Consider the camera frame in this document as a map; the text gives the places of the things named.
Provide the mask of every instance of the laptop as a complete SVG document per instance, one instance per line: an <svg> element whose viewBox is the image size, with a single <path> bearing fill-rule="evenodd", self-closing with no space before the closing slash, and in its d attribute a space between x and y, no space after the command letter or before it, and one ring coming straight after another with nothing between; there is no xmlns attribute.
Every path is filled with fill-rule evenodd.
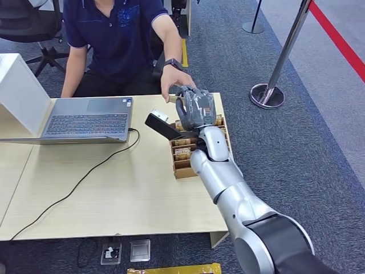
<svg viewBox="0 0 365 274"><path fill-rule="evenodd" d="M133 99L56 100L40 138L0 139L20 144L123 143L128 139Z"/></svg>

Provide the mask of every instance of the cable on floor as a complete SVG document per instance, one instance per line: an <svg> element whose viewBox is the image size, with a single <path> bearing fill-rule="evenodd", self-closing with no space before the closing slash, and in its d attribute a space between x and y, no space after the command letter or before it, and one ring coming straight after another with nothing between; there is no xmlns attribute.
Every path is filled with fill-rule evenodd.
<svg viewBox="0 0 365 274"><path fill-rule="evenodd" d="M80 264L80 253L81 253L81 248L83 246L83 244L84 244L86 241L88 241L88 240L91 240L93 241L94 243L95 243L95 247L94 249L93 250L93 252L91 252L90 254L90 256L87 258L87 260L86 261L86 263L83 264L83 265L81 265ZM98 250L98 242L94 239L94 238L84 238L81 244L78 245L78 247L78 257L77 257L77 263L78 263L78 267L78 268L84 268L84 267L87 267L90 260Z"/></svg>

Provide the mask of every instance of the red rope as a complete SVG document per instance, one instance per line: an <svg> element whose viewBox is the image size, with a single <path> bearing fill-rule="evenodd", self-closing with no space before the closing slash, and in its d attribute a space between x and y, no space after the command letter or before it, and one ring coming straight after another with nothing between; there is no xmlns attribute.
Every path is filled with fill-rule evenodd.
<svg viewBox="0 0 365 274"><path fill-rule="evenodd" d="M365 64L360 59L349 44L343 39L330 22L314 1L311 1L309 10L333 41L333 43L365 83Z"/></svg>

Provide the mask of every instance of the man's right hand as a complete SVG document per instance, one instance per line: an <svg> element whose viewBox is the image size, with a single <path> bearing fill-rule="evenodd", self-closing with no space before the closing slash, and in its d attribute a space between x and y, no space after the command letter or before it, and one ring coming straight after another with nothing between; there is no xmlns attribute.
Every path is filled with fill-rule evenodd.
<svg viewBox="0 0 365 274"><path fill-rule="evenodd" d="M75 92L81 79L84 76L86 65L87 46L80 49L71 47L66 68L65 82L60 95L61 98L70 98Z"/></svg>

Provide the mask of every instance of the man's left arm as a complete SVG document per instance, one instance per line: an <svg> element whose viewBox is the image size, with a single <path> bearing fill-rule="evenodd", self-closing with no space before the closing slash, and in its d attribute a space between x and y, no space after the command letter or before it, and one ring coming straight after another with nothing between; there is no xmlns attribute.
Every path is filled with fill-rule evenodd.
<svg viewBox="0 0 365 274"><path fill-rule="evenodd" d="M161 0L141 0L142 12L152 24L152 28L164 43L165 60L181 61L182 46L179 31L173 21L167 14ZM162 96L169 102L169 90L173 85L191 85L195 87L189 75L172 65L164 66L161 77Z"/></svg>

